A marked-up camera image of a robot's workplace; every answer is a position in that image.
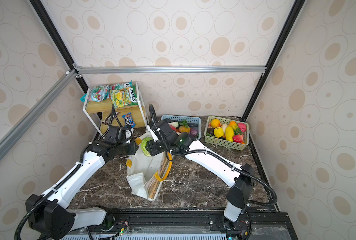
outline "black frame post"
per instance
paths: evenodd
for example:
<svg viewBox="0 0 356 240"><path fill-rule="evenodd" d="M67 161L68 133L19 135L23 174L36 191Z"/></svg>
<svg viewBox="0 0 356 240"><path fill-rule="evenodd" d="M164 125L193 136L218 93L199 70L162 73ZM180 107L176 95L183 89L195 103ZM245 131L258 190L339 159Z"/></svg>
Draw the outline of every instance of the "black frame post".
<svg viewBox="0 0 356 240"><path fill-rule="evenodd" d="M289 36L289 33L291 31L291 28L293 27L298 14L300 13L303 5L305 3L305 0L296 0L293 4L293 7L290 10L289 16L286 19L285 25L282 28L281 33L279 34L279 37L277 39L276 44L274 45L273 51L271 52L271 55L267 61L266 64L266 71L263 74L263 76L260 77L257 86L254 89L254 92L249 100L249 103L246 107L245 112L242 115L241 121L246 122L253 106L254 103L257 101L257 98L262 90L263 85L266 82L267 77L269 76L271 69L273 68L275 61L278 58L278 55L283 47L283 45L286 42L287 36Z"/></svg>
<svg viewBox="0 0 356 240"><path fill-rule="evenodd" d="M68 67L70 69L75 69L74 60L70 55L70 52L67 50L65 43L63 42L59 32L56 30L54 23L51 21L50 16L48 15L46 9L44 8L42 2L39 0L30 0L32 7L35 9L37 15L39 16L40 20L42 21L44 27L46 28L47 32L50 34L52 40L54 41L56 47L58 48L59 52L61 53L62 57L66 61ZM76 80L78 84L82 88L83 92L86 93L88 86L84 81L83 77L77 74Z"/></svg>

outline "vented panel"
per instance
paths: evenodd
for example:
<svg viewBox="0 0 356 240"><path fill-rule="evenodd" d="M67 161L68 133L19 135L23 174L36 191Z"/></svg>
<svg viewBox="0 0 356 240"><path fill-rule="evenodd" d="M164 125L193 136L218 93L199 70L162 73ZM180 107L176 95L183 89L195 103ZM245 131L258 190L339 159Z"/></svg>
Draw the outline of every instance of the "vented panel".
<svg viewBox="0 0 356 240"><path fill-rule="evenodd" d="M110 237L109 234L93 235L94 240ZM87 234L67 235L61 240L89 240ZM224 233L194 234L133 234L116 237L115 240L226 240Z"/></svg>

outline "patterned wallpaper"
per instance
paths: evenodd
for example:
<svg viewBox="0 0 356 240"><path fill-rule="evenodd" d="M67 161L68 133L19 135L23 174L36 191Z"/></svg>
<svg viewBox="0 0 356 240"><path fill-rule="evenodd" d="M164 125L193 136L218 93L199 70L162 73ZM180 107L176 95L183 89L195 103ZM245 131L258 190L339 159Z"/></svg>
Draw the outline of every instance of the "patterned wallpaper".
<svg viewBox="0 0 356 240"><path fill-rule="evenodd" d="M265 65L294 0L42 0L79 66Z"/></svg>
<svg viewBox="0 0 356 240"><path fill-rule="evenodd" d="M310 0L248 118L301 240L356 240L356 0Z"/></svg>
<svg viewBox="0 0 356 240"><path fill-rule="evenodd" d="M55 184L78 161L96 130L82 112L78 83L68 84L0 161L0 240L13 239L25 200ZM23 240L39 233L26 225Z"/></svg>
<svg viewBox="0 0 356 240"><path fill-rule="evenodd" d="M260 73L84 74L89 85L137 81L158 116L242 116Z"/></svg>
<svg viewBox="0 0 356 240"><path fill-rule="evenodd" d="M0 0L0 139L68 69L23 0Z"/></svg>

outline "green cabbage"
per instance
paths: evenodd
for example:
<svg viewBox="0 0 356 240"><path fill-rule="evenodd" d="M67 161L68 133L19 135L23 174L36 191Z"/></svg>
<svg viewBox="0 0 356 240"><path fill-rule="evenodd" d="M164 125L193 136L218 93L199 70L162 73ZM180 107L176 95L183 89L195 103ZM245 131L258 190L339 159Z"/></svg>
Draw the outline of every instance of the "green cabbage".
<svg viewBox="0 0 356 240"><path fill-rule="evenodd" d="M146 144L148 141L151 141L152 140L152 137L145 137L142 142L141 142L141 148L142 148L142 151L143 151L143 154L147 157L151 157L149 151L146 150Z"/></svg>

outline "blue plastic basket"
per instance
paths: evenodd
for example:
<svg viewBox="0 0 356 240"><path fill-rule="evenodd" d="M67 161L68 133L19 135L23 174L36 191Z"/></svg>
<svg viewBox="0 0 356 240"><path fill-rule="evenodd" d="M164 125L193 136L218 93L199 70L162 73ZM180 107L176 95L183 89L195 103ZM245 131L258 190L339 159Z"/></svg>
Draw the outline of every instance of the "blue plastic basket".
<svg viewBox="0 0 356 240"><path fill-rule="evenodd" d="M195 127L198 130L197 139L201 138L201 119L199 117L185 117L185 116L174 116L174 115L163 115L161 120L163 119L171 119L176 120L177 122L187 120L188 123L196 123L198 127Z"/></svg>

